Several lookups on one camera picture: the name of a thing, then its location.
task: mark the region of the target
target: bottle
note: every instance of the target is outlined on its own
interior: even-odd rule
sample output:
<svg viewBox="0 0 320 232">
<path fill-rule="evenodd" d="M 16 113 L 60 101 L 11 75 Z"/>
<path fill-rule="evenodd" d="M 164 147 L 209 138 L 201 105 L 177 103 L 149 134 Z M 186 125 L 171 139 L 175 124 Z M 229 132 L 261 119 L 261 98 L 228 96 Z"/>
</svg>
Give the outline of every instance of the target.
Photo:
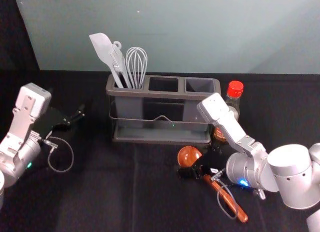
<svg viewBox="0 0 320 232">
<path fill-rule="evenodd" d="M 244 91 L 244 85 L 240 81 L 231 81 L 228 86 L 228 90 L 226 92 L 227 98 L 225 103 L 228 105 L 229 109 L 233 111 L 234 117 L 238 120 L 240 115 L 240 98 Z M 213 137 L 215 138 L 216 142 L 215 146 L 219 147 L 219 144 L 227 144 L 227 140 L 224 137 L 221 130 L 216 127 L 213 131 Z"/>
</svg>

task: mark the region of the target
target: red bottle cap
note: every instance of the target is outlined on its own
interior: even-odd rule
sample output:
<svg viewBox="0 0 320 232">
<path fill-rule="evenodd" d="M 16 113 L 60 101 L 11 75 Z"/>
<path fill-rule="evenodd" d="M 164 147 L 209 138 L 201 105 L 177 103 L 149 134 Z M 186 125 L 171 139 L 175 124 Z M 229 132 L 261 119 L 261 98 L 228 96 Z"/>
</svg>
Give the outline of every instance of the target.
<svg viewBox="0 0 320 232">
<path fill-rule="evenodd" d="M 239 98 L 241 97 L 242 93 L 244 91 L 244 85 L 240 81 L 231 81 L 229 83 L 228 91 L 226 94 L 229 97 L 233 98 Z"/>
</svg>

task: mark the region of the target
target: blue light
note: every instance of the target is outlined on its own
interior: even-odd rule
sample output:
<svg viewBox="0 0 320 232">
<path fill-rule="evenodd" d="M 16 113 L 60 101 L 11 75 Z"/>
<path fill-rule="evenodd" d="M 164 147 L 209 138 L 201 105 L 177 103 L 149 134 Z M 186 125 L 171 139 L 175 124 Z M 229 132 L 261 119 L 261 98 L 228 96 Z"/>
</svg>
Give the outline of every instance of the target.
<svg viewBox="0 0 320 232">
<path fill-rule="evenodd" d="M 247 182 L 246 180 L 243 180 L 243 179 L 239 181 L 239 184 L 240 184 L 240 185 L 243 185 L 243 186 L 245 186 L 245 187 L 248 187 L 248 186 L 249 186 L 248 182 Z"/>
</svg>

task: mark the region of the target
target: whisk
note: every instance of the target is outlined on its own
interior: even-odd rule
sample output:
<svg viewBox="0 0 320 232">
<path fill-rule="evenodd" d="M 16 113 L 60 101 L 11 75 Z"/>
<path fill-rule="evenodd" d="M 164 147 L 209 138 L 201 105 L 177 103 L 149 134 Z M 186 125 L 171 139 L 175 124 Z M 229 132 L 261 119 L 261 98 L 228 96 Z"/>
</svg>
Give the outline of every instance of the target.
<svg viewBox="0 0 320 232">
<path fill-rule="evenodd" d="M 140 47 L 131 47 L 125 55 L 125 65 L 132 87 L 141 89 L 147 70 L 148 56 Z"/>
</svg>

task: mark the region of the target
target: gray utensil holder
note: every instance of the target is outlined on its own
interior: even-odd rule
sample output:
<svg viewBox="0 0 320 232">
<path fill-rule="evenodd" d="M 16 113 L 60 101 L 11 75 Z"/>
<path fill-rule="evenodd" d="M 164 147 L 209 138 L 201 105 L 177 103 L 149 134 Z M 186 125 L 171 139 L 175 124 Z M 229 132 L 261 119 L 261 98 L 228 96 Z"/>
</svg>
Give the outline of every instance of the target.
<svg viewBox="0 0 320 232">
<path fill-rule="evenodd" d="M 115 131 L 113 139 L 208 144 L 209 126 L 197 104 L 214 92 L 221 93 L 221 89 L 219 81 L 212 78 L 146 75 L 142 89 L 128 89 L 116 87 L 110 75 L 106 84 L 106 93 L 111 97 L 109 116 L 116 123 L 116 130 L 127 129 L 122 133 L 125 140 L 116 136 L 120 131 Z M 129 129 L 140 135 L 129 136 Z"/>
</svg>

